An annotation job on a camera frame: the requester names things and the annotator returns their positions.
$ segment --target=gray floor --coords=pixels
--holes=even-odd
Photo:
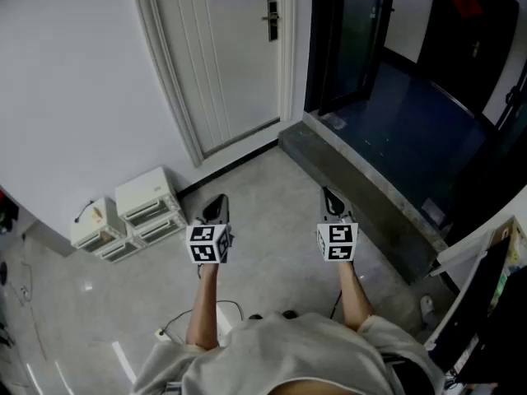
[[[229,263],[221,266],[218,298],[237,301],[245,316],[284,309],[329,315],[338,276],[315,240],[316,183],[274,148],[189,195],[188,215],[217,193],[230,198],[236,236]],[[20,385],[32,385],[30,368],[39,389],[28,393],[126,393],[130,380],[115,343],[137,374],[156,343],[154,332],[192,306],[198,278],[183,238],[172,236],[115,265],[81,252],[62,258],[30,239],[5,252],[14,290],[4,287],[0,301],[17,341],[15,349],[0,349],[6,385],[23,393]],[[364,233],[355,264],[376,312],[414,335],[421,327],[421,294],[430,293],[440,310],[452,301],[438,280],[408,287]],[[31,302],[21,298],[23,285],[32,287]],[[233,325],[240,321],[235,306],[221,309]],[[188,315],[170,333],[184,337],[187,322]]]

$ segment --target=white door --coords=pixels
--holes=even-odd
[[[157,0],[157,6],[205,156],[277,121],[281,33],[269,41],[262,20],[268,0]]]

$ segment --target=door lock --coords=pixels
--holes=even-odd
[[[262,21],[268,22],[269,42],[278,39],[278,3],[277,0],[267,1],[267,16],[262,17]]]

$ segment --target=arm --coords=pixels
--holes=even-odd
[[[201,346],[209,351],[217,347],[216,329],[216,280],[217,263],[205,264],[198,293],[194,301],[194,310],[187,329],[186,342],[189,345]]]
[[[347,328],[357,331],[373,314],[373,308],[364,294],[352,263],[339,263],[338,275],[343,292],[344,324]]]

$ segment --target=blue floor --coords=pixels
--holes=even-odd
[[[335,113],[348,145],[417,209],[430,198],[443,212],[459,172],[487,137],[478,120],[428,81],[382,63],[368,101]]]

